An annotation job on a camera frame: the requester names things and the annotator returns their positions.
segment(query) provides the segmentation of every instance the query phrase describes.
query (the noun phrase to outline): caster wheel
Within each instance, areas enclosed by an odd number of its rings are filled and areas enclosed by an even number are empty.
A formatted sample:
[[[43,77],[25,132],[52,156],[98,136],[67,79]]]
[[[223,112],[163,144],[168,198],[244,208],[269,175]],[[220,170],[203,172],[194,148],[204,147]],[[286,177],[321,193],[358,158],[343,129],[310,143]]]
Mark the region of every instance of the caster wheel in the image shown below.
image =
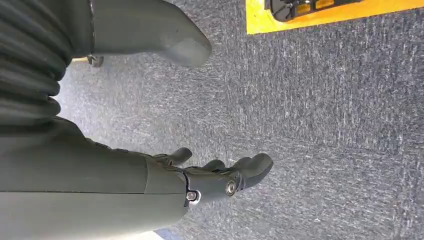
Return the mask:
[[[105,57],[103,56],[88,56],[88,63],[93,68],[100,68],[103,65],[103,61],[105,60]]]

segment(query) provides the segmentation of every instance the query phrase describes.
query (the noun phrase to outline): black device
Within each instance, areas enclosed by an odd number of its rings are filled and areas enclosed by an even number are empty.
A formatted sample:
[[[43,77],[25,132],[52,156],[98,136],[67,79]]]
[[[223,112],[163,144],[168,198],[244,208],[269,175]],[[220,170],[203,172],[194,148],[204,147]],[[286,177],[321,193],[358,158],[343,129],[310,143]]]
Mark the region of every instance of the black device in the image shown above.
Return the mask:
[[[265,9],[271,11],[275,20],[288,22],[300,16],[362,1],[363,0],[266,0]]]

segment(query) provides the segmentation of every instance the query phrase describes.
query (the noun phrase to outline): metal screw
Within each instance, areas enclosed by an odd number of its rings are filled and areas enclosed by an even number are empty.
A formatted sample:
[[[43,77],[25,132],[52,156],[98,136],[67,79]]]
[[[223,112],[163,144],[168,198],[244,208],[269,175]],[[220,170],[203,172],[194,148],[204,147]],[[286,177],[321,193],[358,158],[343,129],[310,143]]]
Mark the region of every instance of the metal screw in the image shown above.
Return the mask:
[[[234,193],[236,193],[236,182],[234,182],[233,180],[229,180],[226,184],[225,193],[228,196],[233,196]]]
[[[195,193],[194,191],[189,191],[189,192],[187,192],[187,196],[186,197],[187,197],[187,200],[194,201],[194,200],[196,200],[198,198],[198,194]]]

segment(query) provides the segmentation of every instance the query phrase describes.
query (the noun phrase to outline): yellow mat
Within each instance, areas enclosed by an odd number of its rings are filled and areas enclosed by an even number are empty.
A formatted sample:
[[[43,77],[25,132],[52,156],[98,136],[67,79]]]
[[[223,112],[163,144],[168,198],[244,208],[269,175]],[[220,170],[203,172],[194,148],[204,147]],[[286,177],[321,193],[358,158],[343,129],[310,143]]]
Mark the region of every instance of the yellow mat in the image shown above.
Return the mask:
[[[364,0],[279,22],[269,9],[264,9],[265,0],[246,0],[247,34],[297,29],[420,7],[424,7],[424,0]]]

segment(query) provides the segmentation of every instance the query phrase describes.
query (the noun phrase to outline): prosthetic arm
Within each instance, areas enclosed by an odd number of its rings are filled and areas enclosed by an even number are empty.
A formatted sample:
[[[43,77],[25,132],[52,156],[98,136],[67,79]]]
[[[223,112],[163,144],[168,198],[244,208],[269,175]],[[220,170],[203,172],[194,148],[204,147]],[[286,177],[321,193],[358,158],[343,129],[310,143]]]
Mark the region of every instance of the prosthetic arm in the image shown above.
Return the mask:
[[[212,47],[162,0],[0,0],[0,238],[101,239],[174,224],[188,208],[230,198],[273,165],[258,154],[179,168],[166,155],[111,149],[57,117],[73,57],[155,52],[185,66]]]

